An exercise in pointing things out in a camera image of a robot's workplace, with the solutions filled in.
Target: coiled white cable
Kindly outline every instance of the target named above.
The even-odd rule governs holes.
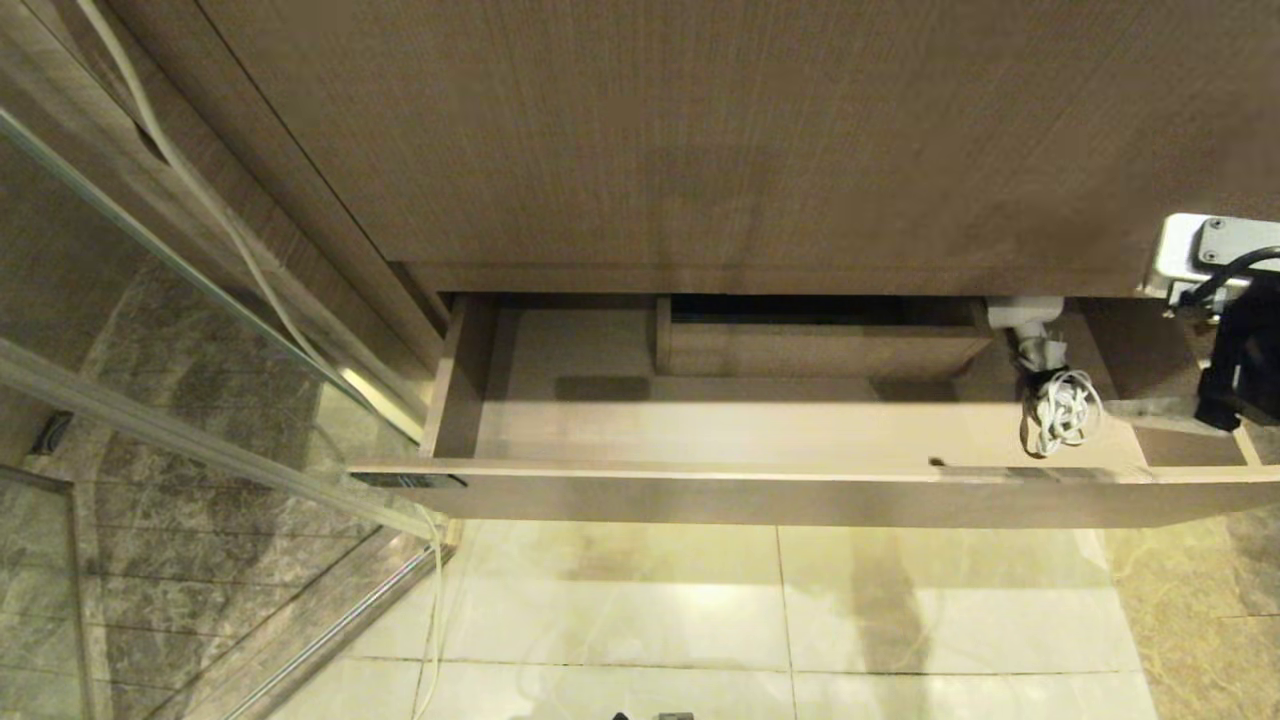
[[[1093,378],[1084,370],[1066,368],[1066,343],[1051,340],[1043,324],[1019,325],[1014,333],[1019,338],[1018,363],[1028,373],[1036,375],[1059,369],[1034,388],[1034,397],[1027,402],[1027,419],[1038,429],[1037,442],[1029,452],[1048,457],[1064,445],[1084,445],[1097,433],[1106,414]]]
[[[1091,423],[1094,416],[1097,423]],[[1097,429],[1091,425],[1101,424],[1102,416],[1102,398],[1093,388],[1089,374],[1084,370],[1060,370],[1036,393],[1033,418],[1039,427],[1039,443],[1034,452],[1047,457],[1064,445],[1084,445],[1091,432]]]

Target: floor tile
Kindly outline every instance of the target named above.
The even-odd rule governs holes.
[[[410,720],[421,662],[338,657],[271,720]]]
[[[1096,533],[781,528],[796,670],[1140,669]]]
[[[462,524],[461,541],[453,557],[444,564],[445,606],[457,597],[457,589],[466,574],[472,548],[484,523],[467,520]],[[348,657],[399,657],[422,660],[431,648],[428,646],[431,630],[431,609],[435,605],[435,574],[417,582],[403,597],[375,620],[344,651]],[[448,625],[449,614],[444,615]]]
[[[795,678],[797,720],[1156,720],[1142,673]]]
[[[431,629],[435,577],[422,578],[344,651],[348,657],[421,660]]]
[[[769,527],[486,521],[449,660],[788,667]]]
[[[617,712],[652,720],[681,711],[699,720],[794,717],[786,673],[445,662],[439,683],[428,720],[609,720]]]

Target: wooden drawer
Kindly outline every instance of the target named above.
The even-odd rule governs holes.
[[[1105,397],[1190,393],[1194,356],[1158,311],[1097,301],[1053,327]],[[664,377],[652,297],[470,296],[453,318],[422,457],[353,473],[458,518],[1143,527],[1280,501],[1280,468],[1230,436],[1108,419],[1029,456],[998,341],[947,382]]]
[[[943,380],[992,338],[980,300],[947,297],[663,296],[657,328],[658,374],[707,378]]]

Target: cable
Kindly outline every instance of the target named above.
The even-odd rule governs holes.
[[[1034,416],[1039,427],[1037,455],[1048,457],[1064,445],[1080,446],[1088,439],[1085,428],[1093,411],[1102,419],[1102,398],[1093,388],[1093,379],[1084,370],[1059,370],[1041,386],[1036,395]]]
[[[431,552],[435,555],[435,600],[431,603],[431,643],[433,643],[433,669],[431,669],[431,689],[426,692],[426,700],[422,701],[422,706],[413,714],[413,720],[422,720],[426,715],[426,708],[431,707],[431,701],[435,698],[435,688],[440,684],[440,660],[442,660],[442,647],[440,638],[444,635],[444,559],[440,553],[444,548],[444,542],[440,539],[440,529],[435,527],[435,521],[431,523]]]
[[[1213,295],[1217,288],[1226,284],[1226,281],[1240,274],[1240,270],[1244,270],[1251,265],[1256,265],[1257,263],[1262,263],[1263,260],[1280,260],[1280,245],[1251,250],[1235,260],[1231,260],[1226,265],[1222,265],[1212,275],[1210,275],[1207,281],[1190,290],[1184,290],[1183,295],[1178,299],[1178,305],[1180,307],[1199,305],[1206,297]]]
[[[229,205],[218,200],[216,192],[209,186],[207,182],[205,182],[204,178],[200,177],[200,173],[187,161],[173,142],[169,141],[169,136],[165,135],[164,128],[160,126],[160,120],[155,114],[151,100],[147,97],[147,92],[142,86],[142,79],[138,77],[137,68],[133,65],[133,61],[129,60],[129,55],[124,50],[124,45],[120,44],[120,38],[115,35],[115,31],[111,29],[106,17],[102,15],[102,12],[93,0],[77,0],[77,3],[81,12],[83,12],[88,18],[90,24],[93,26],[93,31],[97,32],[102,44],[106,45],[106,50],[115,61],[120,74],[124,76],[124,83],[129,88],[129,95],[133,96],[133,102],[138,106],[138,111],[142,114],[143,129],[155,141],[156,147],[160,149],[160,154],[164,155],[169,167],[178,173],[178,177],[187,184],[196,199],[200,200],[205,209],[218,219],[218,222],[227,231],[227,234],[230,236],[236,250],[244,260],[244,264],[248,265],[248,272],[253,275],[253,282],[257,283],[257,287],[262,291],[262,296],[280,318],[284,328],[289,332],[289,336],[293,337],[294,342],[298,343],[298,347],[301,347],[302,351],[306,352],[307,356],[311,357],[311,360],[325,373],[328,373],[332,378],[335,378],[337,382],[340,382],[342,375],[339,375],[333,365],[330,365],[329,361],[316,351],[298,327],[293,324],[293,318],[289,316],[289,313],[284,309],[284,304],[280,302],[280,299],[275,295],[275,290],[266,281],[266,275],[262,273],[259,260],[253,256],[248,243],[244,241],[243,233],[252,233],[252,231],[248,231],[247,228],[242,231],[243,220],[236,215],[236,211]],[[356,397],[364,396],[357,392]]]
[[[1027,323],[1014,333],[1019,338],[1018,363],[1028,372],[1032,389],[1024,420],[1038,428],[1038,442],[1030,452],[1048,457],[1064,445],[1084,445],[1106,416],[1093,378],[1066,366],[1066,343],[1051,340],[1043,324]]]
[[[200,200],[209,213],[218,219],[218,222],[230,236],[232,243],[239,252],[244,264],[248,266],[250,274],[253,275],[253,282],[262,291],[262,296],[266,299],[271,309],[280,318],[285,329],[293,337],[298,347],[302,348],[311,360],[319,365],[324,372],[326,372],[335,380],[340,380],[342,375],[325,360],[320,352],[311,345],[311,342],[302,334],[302,331],[293,323],[293,318],[284,309],[284,304],[275,295],[275,290],[266,281],[266,275],[262,273],[262,268],[259,260],[253,256],[252,250],[244,240],[246,233],[252,233],[248,228],[242,228],[243,220],[236,214],[230,205],[218,200],[216,192],[200,177],[200,173],[187,161],[182,152],[169,141],[169,136],[165,135],[164,128],[160,126],[160,119],[155,114],[155,109],[151,105],[151,100],[142,86],[142,79],[138,77],[137,68],[129,60],[128,53],[120,44],[120,38],[111,29],[110,23],[108,23],[106,17],[97,8],[93,0],[77,0],[81,10],[88,18],[93,31],[97,32],[102,44],[106,45],[108,53],[115,61],[116,68],[119,68],[120,74],[124,76],[124,82],[129,88],[129,94],[133,96],[134,104],[138,106],[138,111],[142,114],[143,129],[155,141],[156,147],[160,149],[160,154],[164,155],[165,160],[169,161],[169,167],[178,173],[178,177],[187,184],[191,192]],[[364,398],[364,395],[355,388],[356,397]],[[436,527],[435,521],[430,521],[433,546],[431,552],[435,555],[435,601],[431,606],[431,638],[434,644],[434,669],[431,671],[431,688],[426,693],[426,700],[422,707],[413,715],[413,720],[420,720],[426,710],[431,706],[431,700],[435,697],[435,688],[439,685],[440,680],[440,660],[442,660],[442,644],[440,637],[444,634],[443,628],[443,609],[444,609],[444,559],[442,557],[444,550],[444,542],[440,538],[440,529]]]

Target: open drawer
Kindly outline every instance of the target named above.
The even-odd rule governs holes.
[[[1142,527],[1280,502],[1236,437],[1107,419],[1024,450],[997,338],[951,380],[667,377],[653,297],[460,297],[422,457],[352,473],[457,518],[795,525]],[[1053,323],[1103,397],[1194,392],[1158,304]]]

